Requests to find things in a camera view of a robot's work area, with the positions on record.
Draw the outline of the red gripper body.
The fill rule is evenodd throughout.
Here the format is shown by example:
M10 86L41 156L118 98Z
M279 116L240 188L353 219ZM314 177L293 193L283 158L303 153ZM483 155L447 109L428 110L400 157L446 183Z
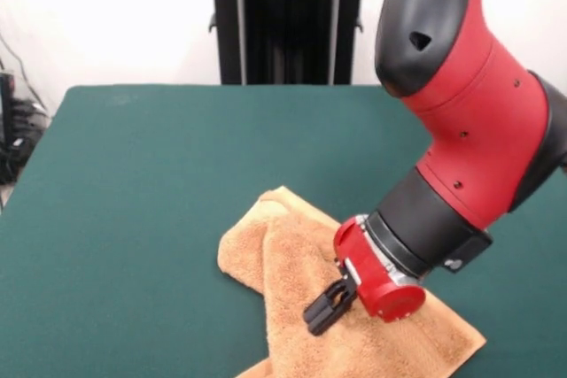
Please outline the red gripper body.
M365 215L356 215L338 228L333 248L338 267L367 314L389 323L403 320L425 303L426 291L371 234Z

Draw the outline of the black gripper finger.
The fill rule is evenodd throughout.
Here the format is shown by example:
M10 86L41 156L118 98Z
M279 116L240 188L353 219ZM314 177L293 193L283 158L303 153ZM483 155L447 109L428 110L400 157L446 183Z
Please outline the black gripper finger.
M308 306L308 331L321 336L351 308L357 298L347 290L325 291Z
M349 289L346 281L333 282L303 312L306 324L333 324L349 308Z

